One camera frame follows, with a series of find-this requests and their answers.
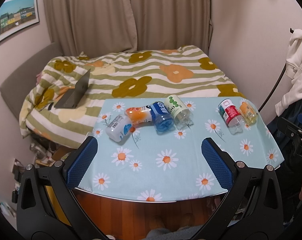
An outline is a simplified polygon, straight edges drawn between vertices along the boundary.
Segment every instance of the metal bolt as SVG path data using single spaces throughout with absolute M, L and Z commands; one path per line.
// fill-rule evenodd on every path
M 60 167 L 62 165 L 62 163 L 63 163 L 62 161 L 56 161 L 55 162 L 55 166 L 56 167 Z
M 236 165 L 239 167 L 239 168 L 243 168 L 245 166 L 245 164 L 243 162 L 237 162 Z
M 271 166 L 271 165 L 267 165 L 266 168 L 269 170 L 269 171 L 273 171 L 274 168 Z
M 31 169 L 32 169 L 32 167 L 33 167 L 33 165 L 32 165 L 32 164 L 28 164 L 28 165 L 26 166 L 26 170 L 27 170 L 27 171 L 29 171 L 29 170 L 31 170 Z

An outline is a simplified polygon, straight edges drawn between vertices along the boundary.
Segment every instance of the foot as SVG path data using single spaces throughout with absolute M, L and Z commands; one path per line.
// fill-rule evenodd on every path
M 150 229 L 165 228 L 163 220 L 159 216 L 154 216 L 149 222 Z
M 191 227 L 194 225 L 194 215 L 191 213 L 184 214 L 181 218 L 180 228 Z

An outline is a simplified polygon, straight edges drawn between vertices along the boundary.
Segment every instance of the blue plastic bottle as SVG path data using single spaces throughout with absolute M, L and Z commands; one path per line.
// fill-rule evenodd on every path
M 154 102 L 150 105 L 150 109 L 152 121 L 154 123 L 155 129 L 158 132 L 166 132 L 173 127 L 174 119 L 168 113 L 163 102 Z

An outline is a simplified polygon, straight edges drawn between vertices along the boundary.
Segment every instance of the painting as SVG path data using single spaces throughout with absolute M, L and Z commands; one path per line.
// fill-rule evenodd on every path
M 6 0 L 0 7 L 0 42 L 38 22 L 37 0 Z

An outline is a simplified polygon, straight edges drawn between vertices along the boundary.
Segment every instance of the curtain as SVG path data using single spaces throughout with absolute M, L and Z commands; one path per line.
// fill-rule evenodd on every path
M 44 0 L 44 5 L 50 39 L 65 56 L 137 50 L 130 0 Z
M 208 53 L 210 0 L 130 1 L 138 34 L 138 50 L 195 45 Z

